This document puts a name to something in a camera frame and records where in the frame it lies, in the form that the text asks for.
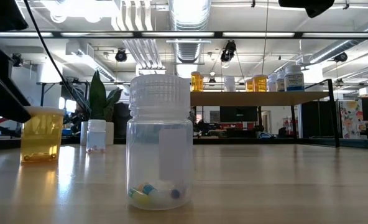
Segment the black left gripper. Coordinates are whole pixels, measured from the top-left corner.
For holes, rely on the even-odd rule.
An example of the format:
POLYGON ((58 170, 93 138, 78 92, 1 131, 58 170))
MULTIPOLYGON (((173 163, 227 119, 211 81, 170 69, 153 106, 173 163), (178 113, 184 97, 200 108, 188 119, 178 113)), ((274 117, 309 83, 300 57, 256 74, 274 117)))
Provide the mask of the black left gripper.
MULTIPOLYGON (((15 0, 0 0, 0 32, 28 28, 15 0)), ((0 116, 24 123, 31 119, 26 108, 30 105, 11 80, 12 58, 0 49, 0 116)))

